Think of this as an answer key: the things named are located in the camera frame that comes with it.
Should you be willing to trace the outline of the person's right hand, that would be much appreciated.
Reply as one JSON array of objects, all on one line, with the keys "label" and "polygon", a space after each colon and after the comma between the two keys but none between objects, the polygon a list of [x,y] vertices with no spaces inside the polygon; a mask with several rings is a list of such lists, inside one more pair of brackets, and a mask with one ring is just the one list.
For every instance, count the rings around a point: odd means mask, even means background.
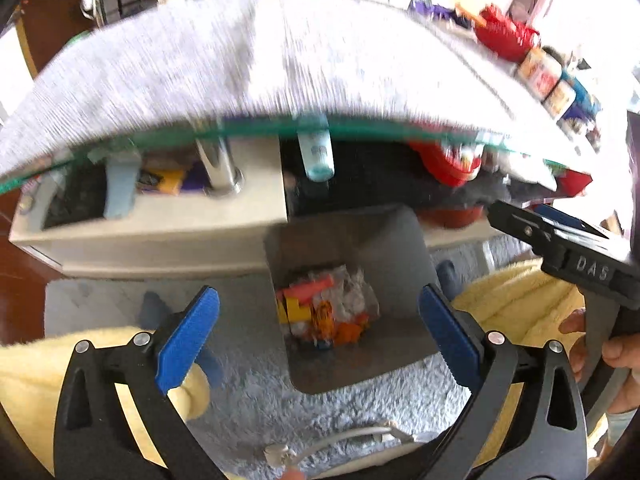
[{"label": "person's right hand", "polygon": [[[586,309],[574,310],[559,326],[561,334],[585,333]],[[586,338],[581,336],[570,349],[570,367],[575,379],[582,379],[582,372],[586,366],[587,348]],[[624,335],[614,337],[602,344],[602,359],[613,368],[629,368],[634,372],[639,370],[639,335]],[[639,382],[629,375],[620,392],[608,408],[608,414],[623,414],[639,407]]]}]

